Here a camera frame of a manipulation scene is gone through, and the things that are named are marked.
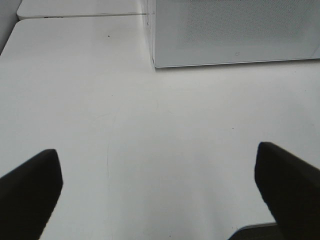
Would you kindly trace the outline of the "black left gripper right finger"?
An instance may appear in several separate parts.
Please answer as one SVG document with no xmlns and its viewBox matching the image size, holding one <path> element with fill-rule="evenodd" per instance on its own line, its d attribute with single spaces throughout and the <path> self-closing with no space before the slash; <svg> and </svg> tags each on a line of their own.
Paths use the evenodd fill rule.
<svg viewBox="0 0 320 240">
<path fill-rule="evenodd" d="M 254 180 L 286 240 L 320 238 L 318 168 L 272 142 L 261 142 Z"/>
</svg>

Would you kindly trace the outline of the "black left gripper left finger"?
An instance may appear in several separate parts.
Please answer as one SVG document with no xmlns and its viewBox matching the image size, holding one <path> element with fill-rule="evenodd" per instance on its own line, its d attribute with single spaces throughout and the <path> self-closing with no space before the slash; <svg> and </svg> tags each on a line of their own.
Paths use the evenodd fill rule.
<svg viewBox="0 0 320 240">
<path fill-rule="evenodd" d="M 45 149 L 0 179 L 0 238 L 40 239 L 63 188 L 58 153 Z"/>
</svg>

